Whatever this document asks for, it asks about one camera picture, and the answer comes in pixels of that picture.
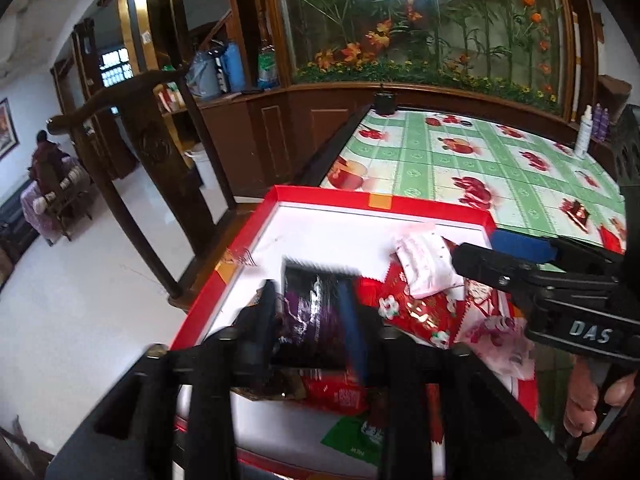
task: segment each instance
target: floral tablecloth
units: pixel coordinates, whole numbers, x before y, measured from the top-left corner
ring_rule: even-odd
[[[321,187],[461,203],[488,210],[499,226],[625,247],[618,186],[589,155],[489,121],[439,112],[370,111]],[[578,201],[588,218],[568,214]]]

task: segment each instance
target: person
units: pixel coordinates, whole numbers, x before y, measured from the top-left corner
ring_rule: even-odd
[[[48,192],[51,192],[52,189],[43,189],[47,188],[47,186],[46,183],[41,182],[40,179],[40,164],[42,164],[43,162],[48,162],[49,165],[53,167],[53,170],[56,173],[56,177],[60,182],[65,177],[65,168],[62,163],[62,159],[69,155],[60,150],[55,142],[50,142],[50,140],[47,139],[47,133],[45,130],[40,130],[36,135],[36,144],[36,149],[33,152],[33,155],[31,155],[29,178],[31,180],[35,180],[40,187],[40,192],[43,195],[46,195]]]

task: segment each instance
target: spray bottle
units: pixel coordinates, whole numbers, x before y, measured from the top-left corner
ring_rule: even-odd
[[[578,158],[584,158],[591,140],[591,129],[593,128],[593,117],[591,116],[591,105],[587,105],[587,109],[580,120],[580,131],[575,141],[574,154]]]

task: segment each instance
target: wooden cabinet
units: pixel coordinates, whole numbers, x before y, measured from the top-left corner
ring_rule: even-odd
[[[261,94],[201,104],[209,133],[236,196],[263,196],[288,182],[380,87],[367,83],[294,85]],[[576,131],[562,118],[531,113],[524,105],[469,92],[388,85],[396,103],[499,121],[570,144]]]

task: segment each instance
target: finger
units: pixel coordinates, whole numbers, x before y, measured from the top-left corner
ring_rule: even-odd
[[[586,412],[572,400],[567,401],[564,412],[569,421],[578,428],[578,430],[584,431],[585,433],[591,433],[591,431],[594,430],[597,421],[595,412]]]
[[[575,438],[578,438],[579,436],[581,436],[582,432],[571,423],[571,421],[569,420],[569,417],[567,417],[566,413],[564,414],[563,422],[564,422],[564,428],[567,430],[567,432],[571,436],[573,436]]]
[[[591,380],[587,359],[578,357],[569,378],[568,397],[583,410],[592,411],[598,403],[598,387]]]
[[[626,404],[631,397],[631,394],[634,392],[636,373],[637,372],[634,372],[631,375],[622,377],[611,385],[607,390],[607,393],[604,395],[604,401],[609,406],[621,407]]]

